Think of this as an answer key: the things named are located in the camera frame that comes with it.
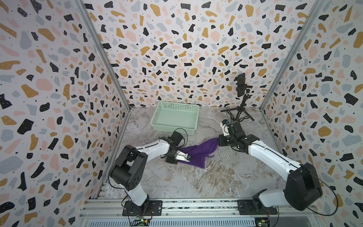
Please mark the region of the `grey striped dishcloth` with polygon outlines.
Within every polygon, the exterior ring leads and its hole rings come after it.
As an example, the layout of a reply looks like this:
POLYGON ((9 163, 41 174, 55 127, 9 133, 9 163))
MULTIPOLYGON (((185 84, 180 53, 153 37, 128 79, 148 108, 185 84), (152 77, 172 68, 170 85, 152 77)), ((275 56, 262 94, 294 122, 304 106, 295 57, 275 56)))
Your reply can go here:
POLYGON ((230 146, 218 147, 218 154, 221 160, 231 160, 239 158, 239 153, 230 146))

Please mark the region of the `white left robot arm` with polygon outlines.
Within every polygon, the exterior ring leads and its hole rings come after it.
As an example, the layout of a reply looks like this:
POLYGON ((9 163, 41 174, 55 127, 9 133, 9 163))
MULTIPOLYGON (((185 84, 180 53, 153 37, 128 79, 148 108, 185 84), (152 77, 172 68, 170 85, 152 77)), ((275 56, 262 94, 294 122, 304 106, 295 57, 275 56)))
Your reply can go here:
POLYGON ((169 164, 189 161, 188 154, 181 151, 187 142, 188 137, 183 137, 175 130, 171 136, 161 137, 144 146, 127 145, 113 162, 109 170, 109 179, 119 185, 118 189, 126 192, 131 200, 131 205, 145 213, 149 207, 150 197, 143 190, 140 182, 146 164, 157 157, 164 157, 169 164))

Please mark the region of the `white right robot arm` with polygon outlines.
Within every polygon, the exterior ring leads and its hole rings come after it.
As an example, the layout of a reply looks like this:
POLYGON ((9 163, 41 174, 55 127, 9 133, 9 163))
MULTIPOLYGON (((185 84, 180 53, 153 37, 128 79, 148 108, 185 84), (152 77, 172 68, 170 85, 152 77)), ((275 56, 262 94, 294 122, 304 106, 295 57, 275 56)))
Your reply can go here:
POLYGON ((239 122, 223 120, 223 133, 219 135, 219 146, 230 146, 237 152, 248 154, 262 161, 285 181, 284 189, 263 189, 252 197, 252 209, 260 212, 273 206, 292 206, 303 211, 322 197, 323 191, 316 169, 309 163, 301 164, 273 150, 253 134, 245 134, 239 122))

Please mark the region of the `purple cloth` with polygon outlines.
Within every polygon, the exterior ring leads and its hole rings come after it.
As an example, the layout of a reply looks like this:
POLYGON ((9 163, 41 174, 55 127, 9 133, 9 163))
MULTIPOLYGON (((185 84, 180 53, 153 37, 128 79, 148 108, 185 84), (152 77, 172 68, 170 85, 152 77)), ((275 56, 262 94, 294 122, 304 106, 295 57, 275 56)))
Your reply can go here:
POLYGON ((181 149, 181 152, 191 156, 190 162, 181 163, 205 169, 206 159, 214 157, 213 153, 218 147, 218 138, 210 139, 200 145, 189 146, 181 149))

